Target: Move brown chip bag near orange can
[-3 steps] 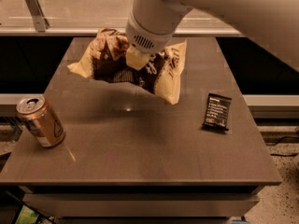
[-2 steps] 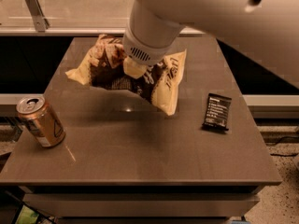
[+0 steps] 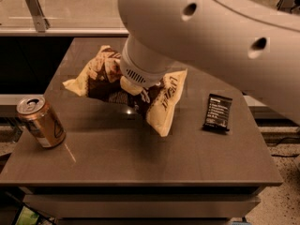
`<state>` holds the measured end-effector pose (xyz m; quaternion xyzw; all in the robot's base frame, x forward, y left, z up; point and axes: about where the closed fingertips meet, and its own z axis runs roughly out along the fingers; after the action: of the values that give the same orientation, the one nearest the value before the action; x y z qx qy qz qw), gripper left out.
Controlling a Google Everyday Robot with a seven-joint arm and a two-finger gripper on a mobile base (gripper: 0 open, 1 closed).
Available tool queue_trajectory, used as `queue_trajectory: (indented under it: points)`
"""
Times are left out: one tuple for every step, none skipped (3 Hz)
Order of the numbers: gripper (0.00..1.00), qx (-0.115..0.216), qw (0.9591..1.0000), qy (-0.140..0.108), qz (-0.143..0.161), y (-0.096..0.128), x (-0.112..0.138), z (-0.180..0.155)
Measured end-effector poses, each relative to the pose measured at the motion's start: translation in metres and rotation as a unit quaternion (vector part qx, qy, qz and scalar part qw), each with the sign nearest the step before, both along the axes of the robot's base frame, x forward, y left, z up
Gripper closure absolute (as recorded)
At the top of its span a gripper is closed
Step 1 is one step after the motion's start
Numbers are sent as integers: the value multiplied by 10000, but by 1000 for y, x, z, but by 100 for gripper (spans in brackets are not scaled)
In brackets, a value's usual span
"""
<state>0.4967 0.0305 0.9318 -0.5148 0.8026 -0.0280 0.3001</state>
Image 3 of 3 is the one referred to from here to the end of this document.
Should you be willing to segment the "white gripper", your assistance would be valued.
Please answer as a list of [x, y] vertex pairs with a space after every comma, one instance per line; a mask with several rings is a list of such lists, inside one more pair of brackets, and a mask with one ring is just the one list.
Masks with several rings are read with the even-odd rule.
[[175, 60], [160, 49], [156, 42], [129, 35], [121, 52], [120, 68], [124, 76], [120, 79], [123, 90], [137, 96], [143, 87], [158, 83], [173, 67]]

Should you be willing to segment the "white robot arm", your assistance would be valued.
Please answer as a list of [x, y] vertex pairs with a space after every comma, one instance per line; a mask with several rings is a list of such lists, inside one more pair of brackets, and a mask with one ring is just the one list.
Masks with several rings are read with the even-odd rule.
[[250, 0], [118, 0], [121, 70], [149, 87], [177, 60], [300, 124], [300, 17]]

